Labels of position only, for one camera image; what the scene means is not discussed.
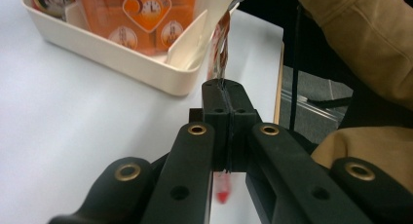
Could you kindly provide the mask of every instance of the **white table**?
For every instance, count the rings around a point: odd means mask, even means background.
[[[174,97],[44,41],[20,0],[0,11],[0,223],[47,223],[74,212],[112,162],[166,154],[189,108],[201,107],[201,75]],[[282,29],[240,11],[232,18],[226,78],[240,82],[264,122],[273,122]],[[211,223],[259,223],[233,174]]]

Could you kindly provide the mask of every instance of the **plastic container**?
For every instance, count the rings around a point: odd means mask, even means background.
[[[91,33],[76,3],[66,8],[66,22],[33,9],[31,0],[22,3],[45,40],[163,92],[181,96],[194,88],[201,65],[208,58],[212,33],[231,1],[196,0],[195,19],[165,55],[156,57]]]

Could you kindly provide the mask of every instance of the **tan jacket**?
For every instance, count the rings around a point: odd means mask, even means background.
[[[413,9],[403,0],[300,0],[333,50],[370,89],[413,111]],[[313,153],[330,167],[364,159],[413,193],[413,130],[338,130]]]

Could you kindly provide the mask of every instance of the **floor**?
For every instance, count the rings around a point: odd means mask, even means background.
[[[280,125],[289,127],[291,107],[292,68],[285,66],[282,71],[282,102]],[[321,109],[307,102],[307,99],[329,100],[349,97],[352,90],[347,86],[330,80],[299,72],[298,101],[295,118],[295,130],[314,143],[322,140],[332,131],[337,130],[346,113],[346,107]]]

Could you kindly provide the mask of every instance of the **person's arm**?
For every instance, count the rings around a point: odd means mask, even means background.
[[[382,97],[413,110],[413,9],[403,0],[299,0],[330,47]]]

